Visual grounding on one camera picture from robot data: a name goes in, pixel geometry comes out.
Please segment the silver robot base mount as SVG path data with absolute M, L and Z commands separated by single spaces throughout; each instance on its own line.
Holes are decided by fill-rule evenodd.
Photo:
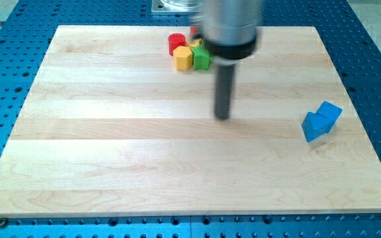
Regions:
M 199 10 L 201 3 L 201 0 L 152 0 L 151 11 L 159 15 L 194 13 Z

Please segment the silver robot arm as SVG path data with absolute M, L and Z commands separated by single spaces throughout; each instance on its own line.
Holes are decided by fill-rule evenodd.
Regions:
M 235 67 L 256 48 L 262 0 L 206 0 L 202 2 L 199 34 L 214 56 L 216 80 L 214 115 L 230 117 Z

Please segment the red block behind arm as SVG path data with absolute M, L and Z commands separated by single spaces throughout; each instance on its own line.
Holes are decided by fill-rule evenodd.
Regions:
M 191 26 L 190 27 L 190 37 L 198 38 L 198 36 L 199 36 L 198 27 L 197 26 Z

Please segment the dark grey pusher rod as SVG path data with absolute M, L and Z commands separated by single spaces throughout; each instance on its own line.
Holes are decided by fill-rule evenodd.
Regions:
M 218 120 L 230 117 L 235 64 L 218 65 L 214 93 L 214 115 Z

